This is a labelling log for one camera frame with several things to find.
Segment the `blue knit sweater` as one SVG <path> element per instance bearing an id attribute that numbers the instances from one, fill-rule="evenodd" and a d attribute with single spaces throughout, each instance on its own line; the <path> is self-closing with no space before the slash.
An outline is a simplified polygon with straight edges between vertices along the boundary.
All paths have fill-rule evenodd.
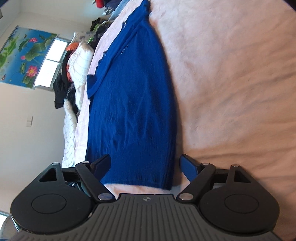
<path id="1" fill-rule="evenodd" d="M 89 105 L 85 159 L 111 161 L 103 184 L 170 189 L 177 114 L 163 46 L 142 3 L 87 77 Z"/>

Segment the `black clothes by window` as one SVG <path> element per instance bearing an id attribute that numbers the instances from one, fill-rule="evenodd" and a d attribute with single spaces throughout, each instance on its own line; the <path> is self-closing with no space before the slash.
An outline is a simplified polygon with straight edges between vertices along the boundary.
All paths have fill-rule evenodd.
<path id="1" fill-rule="evenodd" d="M 53 90 L 55 93 L 54 106 L 55 109 L 62 108 L 64 106 L 64 99 L 67 99 L 72 105 L 74 114 L 77 114 L 78 107 L 75 102 L 76 89 L 67 67 L 68 60 L 73 52 L 73 50 L 69 50 L 66 52 L 65 57 L 62 61 L 61 72 L 57 75 L 53 83 Z"/>

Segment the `white script print quilt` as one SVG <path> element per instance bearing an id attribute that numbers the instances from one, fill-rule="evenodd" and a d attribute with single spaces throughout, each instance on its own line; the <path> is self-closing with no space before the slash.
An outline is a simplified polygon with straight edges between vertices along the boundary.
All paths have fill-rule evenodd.
<path id="1" fill-rule="evenodd" d="M 75 163 L 74 162 L 75 161 L 74 138 L 75 138 L 75 131 L 77 126 L 77 118 L 69 100 L 64 99 L 63 108 L 65 111 L 64 126 L 63 126 L 65 148 L 64 148 L 64 156 L 62 160 L 62 167 L 68 168 L 68 167 L 73 167 Z"/>

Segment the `white puffy jacket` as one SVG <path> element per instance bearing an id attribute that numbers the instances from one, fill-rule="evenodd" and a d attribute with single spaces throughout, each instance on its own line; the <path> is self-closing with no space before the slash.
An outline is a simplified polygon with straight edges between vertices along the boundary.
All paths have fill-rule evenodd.
<path id="1" fill-rule="evenodd" d="M 78 122 L 89 116 L 86 111 L 86 80 L 93 59 L 94 50 L 86 43 L 80 42 L 68 60 L 68 72 L 75 88 L 75 104 L 78 108 Z"/>

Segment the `pink floral bed sheet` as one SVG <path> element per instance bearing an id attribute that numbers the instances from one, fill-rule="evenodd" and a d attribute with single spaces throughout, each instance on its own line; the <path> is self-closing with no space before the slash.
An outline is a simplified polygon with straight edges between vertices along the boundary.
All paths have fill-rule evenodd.
<path id="1" fill-rule="evenodd" d="M 177 151 L 242 165 L 295 239 L 295 11 L 284 1 L 152 1 L 180 108 Z"/>

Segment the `bright window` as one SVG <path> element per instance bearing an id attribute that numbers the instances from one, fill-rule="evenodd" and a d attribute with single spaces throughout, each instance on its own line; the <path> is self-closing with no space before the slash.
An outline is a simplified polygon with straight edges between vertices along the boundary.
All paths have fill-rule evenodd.
<path id="1" fill-rule="evenodd" d="M 55 38 L 41 65 L 34 83 L 34 88 L 52 90 L 53 82 L 61 70 L 66 48 L 69 43 L 69 40 Z"/>

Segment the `orange garment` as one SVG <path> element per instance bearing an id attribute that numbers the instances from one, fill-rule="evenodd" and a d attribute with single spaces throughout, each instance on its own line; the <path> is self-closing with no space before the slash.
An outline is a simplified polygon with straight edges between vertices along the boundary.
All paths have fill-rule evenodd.
<path id="1" fill-rule="evenodd" d="M 78 46 L 79 42 L 72 42 L 67 46 L 66 51 L 75 51 Z"/>

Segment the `floral grey pillow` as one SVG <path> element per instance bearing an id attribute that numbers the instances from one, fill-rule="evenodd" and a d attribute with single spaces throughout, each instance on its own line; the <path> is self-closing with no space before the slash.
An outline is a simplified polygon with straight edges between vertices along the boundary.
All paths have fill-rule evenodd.
<path id="1" fill-rule="evenodd" d="M 91 31 L 87 31 L 87 32 L 74 32 L 74 36 L 72 39 L 72 42 L 89 42 L 90 39 L 92 39 L 94 36 L 94 33 Z"/>

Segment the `leopard print garment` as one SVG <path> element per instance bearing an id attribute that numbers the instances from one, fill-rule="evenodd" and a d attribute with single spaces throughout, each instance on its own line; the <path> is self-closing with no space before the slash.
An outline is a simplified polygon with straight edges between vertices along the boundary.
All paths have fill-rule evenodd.
<path id="1" fill-rule="evenodd" d="M 104 35 L 104 33 L 107 31 L 112 23 L 113 21 L 103 21 L 102 23 L 98 24 L 98 27 L 95 27 L 95 35 L 89 42 L 89 45 L 93 48 L 93 50 L 96 49 L 101 37 Z"/>

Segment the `red jacket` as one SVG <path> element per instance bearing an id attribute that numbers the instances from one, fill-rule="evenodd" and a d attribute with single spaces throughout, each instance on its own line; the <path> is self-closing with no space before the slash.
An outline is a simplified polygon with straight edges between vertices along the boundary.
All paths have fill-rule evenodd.
<path id="1" fill-rule="evenodd" d="M 96 5 L 97 8 L 101 9 L 105 7 L 105 0 L 93 0 L 92 4 Z"/>

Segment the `white wall switch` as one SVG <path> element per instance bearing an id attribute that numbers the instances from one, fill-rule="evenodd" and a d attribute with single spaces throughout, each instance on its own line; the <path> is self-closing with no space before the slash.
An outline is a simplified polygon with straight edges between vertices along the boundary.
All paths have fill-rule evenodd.
<path id="1" fill-rule="evenodd" d="M 26 127 L 31 128 L 33 123 L 33 116 L 28 116 L 26 121 Z"/>

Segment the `lotus flower wall poster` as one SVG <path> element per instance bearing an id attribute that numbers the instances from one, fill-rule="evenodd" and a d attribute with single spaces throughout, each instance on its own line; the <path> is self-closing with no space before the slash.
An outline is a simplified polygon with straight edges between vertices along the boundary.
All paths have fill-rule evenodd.
<path id="1" fill-rule="evenodd" d="M 16 26 L 1 48 L 1 83 L 32 89 L 57 35 Z"/>

